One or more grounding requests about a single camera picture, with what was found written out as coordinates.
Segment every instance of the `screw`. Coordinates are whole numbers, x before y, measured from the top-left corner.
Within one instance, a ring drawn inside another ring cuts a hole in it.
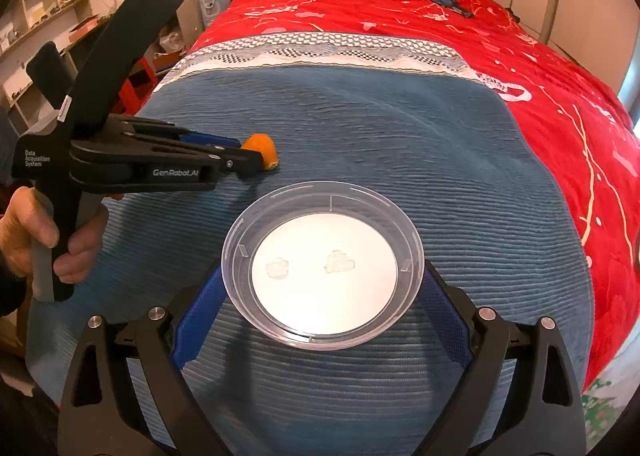
[[[151,308],[149,313],[146,314],[152,321],[159,321],[162,317],[164,317],[164,308],[160,308],[156,306],[155,308]]]
[[[542,324],[542,327],[545,328],[545,330],[552,330],[556,327],[556,323],[551,317],[542,317],[542,319],[540,319],[540,324]]]
[[[100,317],[100,315],[94,315],[89,319],[87,324],[90,328],[97,328],[98,326],[100,326],[100,324],[102,324],[102,317]]]
[[[495,311],[493,311],[491,308],[481,308],[478,312],[478,315],[480,315],[481,319],[484,319],[486,321],[492,321],[495,319]]]

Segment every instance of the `bed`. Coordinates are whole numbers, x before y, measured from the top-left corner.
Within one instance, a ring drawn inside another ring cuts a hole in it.
[[[210,195],[110,203],[90,280],[68,303],[31,309],[27,359],[43,389],[60,399],[87,317],[130,319],[167,302],[257,197],[344,179],[398,203],[474,301],[510,319],[558,319],[595,444],[640,381],[638,142],[607,86],[491,0],[459,1],[473,18],[428,0],[235,0],[141,114],[225,136],[268,132],[282,165]],[[455,383],[429,331],[412,309],[322,362],[267,342],[227,303],[184,375],[236,454],[408,454]],[[133,371],[154,435],[169,442]]]

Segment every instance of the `plastic container lid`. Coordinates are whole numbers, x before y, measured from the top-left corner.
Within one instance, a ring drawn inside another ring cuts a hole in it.
[[[289,185],[249,206],[222,251],[222,277],[258,330],[307,350],[366,342],[414,301],[424,271],[407,215],[342,182]]]

